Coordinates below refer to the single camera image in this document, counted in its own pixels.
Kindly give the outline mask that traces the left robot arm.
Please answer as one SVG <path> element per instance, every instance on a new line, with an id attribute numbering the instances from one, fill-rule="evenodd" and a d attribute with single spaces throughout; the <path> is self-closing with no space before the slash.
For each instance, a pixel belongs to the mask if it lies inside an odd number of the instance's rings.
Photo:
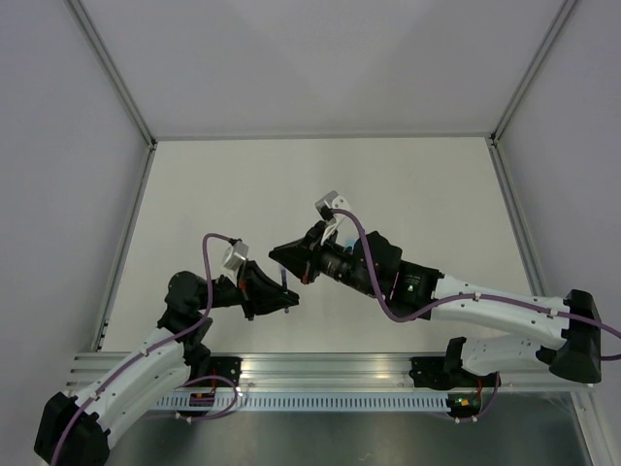
<path id="1" fill-rule="evenodd" d="M 254 261 L 246 262 L 235 280 L 176 273 L 164 314 L 137 349 L 89 386 L 48 400 L 35 453 L 48 465 L 103 465 L 127 429 L 173 390 L 207 383 L 239 395 L 238 372 L 213 367 L 203 343 L 212 326 L 211 309 L 239 307 L 254 319 L 299 302 L 297 293 L 270 279 Z"/>

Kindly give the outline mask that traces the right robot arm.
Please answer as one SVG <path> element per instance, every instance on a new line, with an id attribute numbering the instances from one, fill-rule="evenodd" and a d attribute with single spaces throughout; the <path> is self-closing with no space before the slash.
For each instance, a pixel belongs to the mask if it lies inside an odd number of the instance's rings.
<path id="1" fill-rule="evenodd" d="M 318 222 L 269 256 L 303 284 L 324 275 L 380 298 L 397 322 L 458 320 L 500 331 L 488 339 L 449 341 L 441 363 L 455 385 L 474 376 L 547 369 L 573 383 L 602 380 L 600 316 L 593 296 L 573 289 L 564 298 L 524 296 L 459 281 L 402 258 L 401 248 L 373 231 L 344 247 Z"/>

